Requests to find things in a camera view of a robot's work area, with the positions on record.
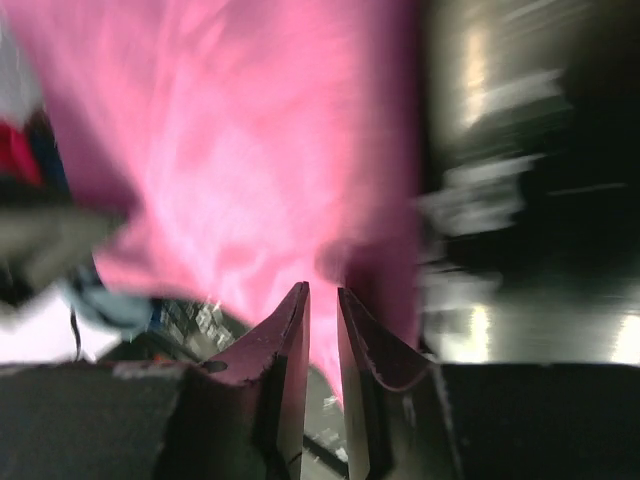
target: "pink cloth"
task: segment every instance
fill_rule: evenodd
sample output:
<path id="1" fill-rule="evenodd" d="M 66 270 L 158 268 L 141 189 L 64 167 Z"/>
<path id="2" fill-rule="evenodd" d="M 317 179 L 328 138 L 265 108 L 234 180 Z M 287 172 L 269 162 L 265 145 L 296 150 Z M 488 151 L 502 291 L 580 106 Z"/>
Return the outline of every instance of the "pink cloth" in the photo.
<path id="1" fill-rule="evenodd" d="M 311 360 L 338 395 L 347 270 L 415 343 L 418 3 L 0 0 L 76 198 L 130 214 L 105 283 L 255 324 L 308 280 Z"/>

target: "red cloth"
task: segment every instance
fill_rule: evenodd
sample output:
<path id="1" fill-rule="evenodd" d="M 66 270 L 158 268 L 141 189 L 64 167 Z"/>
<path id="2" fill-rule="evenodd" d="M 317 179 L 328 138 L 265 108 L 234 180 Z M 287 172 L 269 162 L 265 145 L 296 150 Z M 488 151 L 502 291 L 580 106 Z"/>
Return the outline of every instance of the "red cloth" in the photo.
<path id="1" fill-rule="evenodd" d="M 31 153 L 27 136 L 4 123 L 0 123 L 0 172 L 42 185 L 40 167 Z"/>
<path id="2" fill-rule="evenodd" d="M 43 83 L 70 188 L 130 222 L 112 288 L 249 323 L 311 285 L 310 358 L 340 395 L 352 269 L 417 343 L 415 0 L 0 0 Z"/>

